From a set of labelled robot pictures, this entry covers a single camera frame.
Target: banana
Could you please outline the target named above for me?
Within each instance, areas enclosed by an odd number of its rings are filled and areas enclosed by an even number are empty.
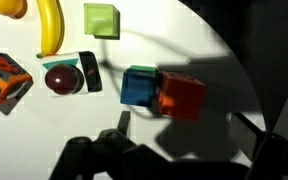
[[[41,53],[38,58],[55,54],[64,38],[64,19],[58,0],[36,0],[41,17]]]

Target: red cube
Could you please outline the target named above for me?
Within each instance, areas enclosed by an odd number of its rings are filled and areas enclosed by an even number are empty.
[[[163,72],[159,93],[158,104],[162,114],[197,121],[206,85],[190,76]]]

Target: blue block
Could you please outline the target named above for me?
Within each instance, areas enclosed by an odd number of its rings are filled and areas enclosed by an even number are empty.
[[[121,103],[151,107],[157,85],[156,72],[127,69],[123,75]]]

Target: table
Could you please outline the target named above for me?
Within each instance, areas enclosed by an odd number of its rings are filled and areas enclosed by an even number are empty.
[[[92,51],[100,66],[103,91],[52,98],[44,84],[39,60],[40,19],[37,4],[28,1],[20,20],[0,16],[0,52],[8,53],[34,78],[34,85],[8,116],[0,112],[0,179],[47,179],[66,143],[75,136],[95,140],[103,129],[116,127],[122,72],[130,65],[156,66],[191,75],[208,85],[196,124],[153,117],[131,107],[130,138],[168,160],[178,157],[250,161],[228,137],[227,116],[243,112],[265,129],[253,87],[225,42],[199,16],[176,0],[60,0],[66,32],[59,53]],[[83,4],[110,3],[121,13],[120,40],[84,34]]]

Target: colorful box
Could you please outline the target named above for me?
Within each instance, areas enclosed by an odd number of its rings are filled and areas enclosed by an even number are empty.
[[[75,52],[43,57],[41,58],[41,66],[44,76],[48,70],[58,64],[69,64],[79,70],[82,83],[80,84],[78,90],[73,94],[82,95],[89,92],[98,92],[102,90],[102,81],[98,69],[98,64],[95,55],[92,52]],[[49,92],[52,97],[63,96],[56,94],[50,89]]]
[[[189,76],[163,72],[158,105],[160,112],[178,119],[196,121],[206,94],[206,85]]]
[[[0,53],[0,105],[27,90],[32,76],[7,54]]]
[[[131,66],[123,75],[121,103],[151,107],[157,87],[157,69]]]
[[[100,37],[118,37],[120,14],[111,4],[84,4],[85,34]]]

